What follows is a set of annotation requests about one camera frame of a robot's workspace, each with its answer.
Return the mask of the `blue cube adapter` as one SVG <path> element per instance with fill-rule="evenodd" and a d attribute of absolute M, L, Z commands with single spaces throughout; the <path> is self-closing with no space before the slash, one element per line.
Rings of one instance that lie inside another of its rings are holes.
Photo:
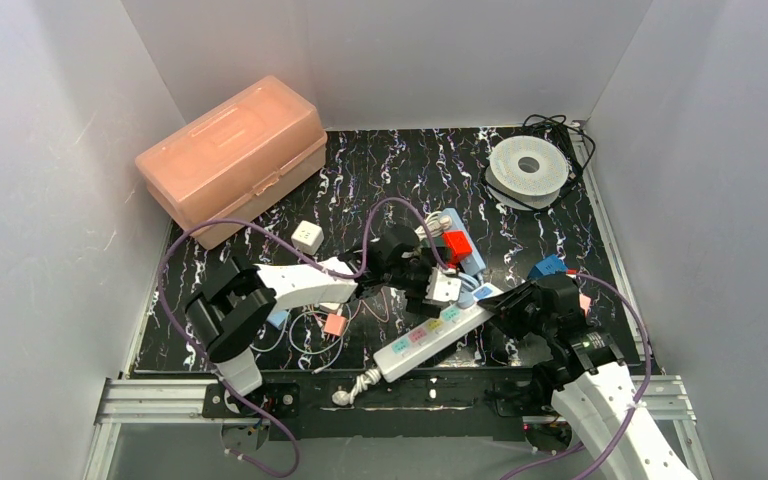
<path fill-rule="evenodd" d="M 528 280 L 537 280 L 551 275 L 567 275 L 569 268 L 557 255 L 549 255 L 538 261 L 529 271 Z"/>

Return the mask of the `small white USB power strip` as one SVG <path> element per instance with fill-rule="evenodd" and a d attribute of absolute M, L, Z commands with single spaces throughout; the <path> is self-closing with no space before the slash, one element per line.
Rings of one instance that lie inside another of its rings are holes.
<path fill-rule="evenodd" d="M 322 311 L 340 315 L 342 312 L 343 304 L 334 303 L 334 302 L 324 302 L 324 303 L 319 303 L 317 307 Z"/>

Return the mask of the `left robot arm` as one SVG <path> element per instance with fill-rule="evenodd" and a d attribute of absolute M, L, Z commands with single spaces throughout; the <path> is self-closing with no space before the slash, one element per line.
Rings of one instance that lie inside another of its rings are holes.
<path fill-rule="evenodd" d="M 432 288 L 444 280 L 441 263 L 453 251 L 441 238 L 422 241 L 415 231 L 396 225 L 366 246 L 311 266 L 263 265 L 233 256 L 196 289 L 184 312 L 218 375 L 246 395 L 262 384 L 252 344 L 270 315 L 322 303 L 345 304 L 400 290 L 410 313 L 436 316 L 443 304 Z"/>

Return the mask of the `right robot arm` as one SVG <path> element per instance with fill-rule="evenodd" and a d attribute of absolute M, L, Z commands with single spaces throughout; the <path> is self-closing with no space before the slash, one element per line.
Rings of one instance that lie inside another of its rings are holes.
<path fill-rule="evenodd" d="M 643 345 L 644 375 L 635 384 L 616 341 L 589 320 L 581 305 L 582 280 L 614 288 L 570 270 L 528 280 L 478 303 L 508 337 L 533 334 L 546 342 L 550 357 L 532 367 L 524 398 L 560 415 L 577 436 L 578 443 L 555 457 L 587 451 L 593 460 L 580 473 L 582 479 L 596 472 L 608 479 L 694 478 L 644 402 L 653 376 L 650 344 Z"/>

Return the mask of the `large white power strip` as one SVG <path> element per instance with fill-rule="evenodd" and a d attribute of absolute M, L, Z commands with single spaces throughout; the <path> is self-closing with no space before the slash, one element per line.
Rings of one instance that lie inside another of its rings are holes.
<path fill-rule="evenodd" d="M 462 308 L 452 304 L 437 318 L 427 319 L 375 352 L 373 359 L 381 378 L 396 381 L 487 322 L 492 314 L 479 302 L 502 293 L 497 286 L 485 283 L 473 292 L 473 305 Z"/>

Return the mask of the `light blue charger plug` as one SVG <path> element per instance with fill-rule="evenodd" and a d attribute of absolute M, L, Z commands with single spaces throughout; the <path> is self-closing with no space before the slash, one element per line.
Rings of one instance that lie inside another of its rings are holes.
<path fill-rule="evenodd" d="M 267 322 L 276 330 L 281 331 L 289 318 L 289 312 L 286 310 L 273 311 L 268 317 Z"/>

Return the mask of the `white cube adapter orange logo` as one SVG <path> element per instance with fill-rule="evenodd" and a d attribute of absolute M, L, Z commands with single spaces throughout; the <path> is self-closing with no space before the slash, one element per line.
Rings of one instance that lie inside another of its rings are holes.
<path fill-rule="evenodd" d="M 301 221 L 291 235 L 292 245 L 302 253 L 313 256 L 324 241 L 324 231 L 312 222 Z"/>

